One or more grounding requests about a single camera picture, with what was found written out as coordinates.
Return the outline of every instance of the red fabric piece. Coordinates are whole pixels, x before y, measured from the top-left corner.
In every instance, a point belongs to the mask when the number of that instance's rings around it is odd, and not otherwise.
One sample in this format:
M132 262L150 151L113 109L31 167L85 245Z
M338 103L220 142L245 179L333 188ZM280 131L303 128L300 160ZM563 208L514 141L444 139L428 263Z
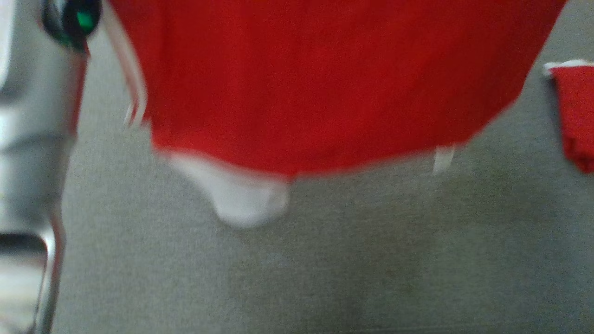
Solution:
M563 151L584 173L594 172L594 67L551 69L557 84Z
M113 0L157 150L337 172L463 143L522 90L566 0Z

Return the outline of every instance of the red cloth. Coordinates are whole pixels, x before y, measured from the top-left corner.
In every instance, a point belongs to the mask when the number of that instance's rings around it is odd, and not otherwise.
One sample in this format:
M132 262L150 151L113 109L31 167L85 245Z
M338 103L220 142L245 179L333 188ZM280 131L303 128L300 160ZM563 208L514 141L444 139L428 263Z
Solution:
M559 95L563 151L584 173L594 172L594 66L550 72Z
M157 150L287 177L462 143L566 0L112 0Z

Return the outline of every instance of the gray carpet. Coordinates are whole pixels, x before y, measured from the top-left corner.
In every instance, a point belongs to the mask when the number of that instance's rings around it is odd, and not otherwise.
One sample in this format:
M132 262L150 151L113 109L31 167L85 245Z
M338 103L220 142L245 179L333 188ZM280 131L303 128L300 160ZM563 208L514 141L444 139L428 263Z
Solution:
M593 2L573 1L518 103L445 173L420 155L303 179L286 219L245 232L123 126L125 83L99 33L53 332L590 332L594 177L563 157L540 68L594 60L593 27Z

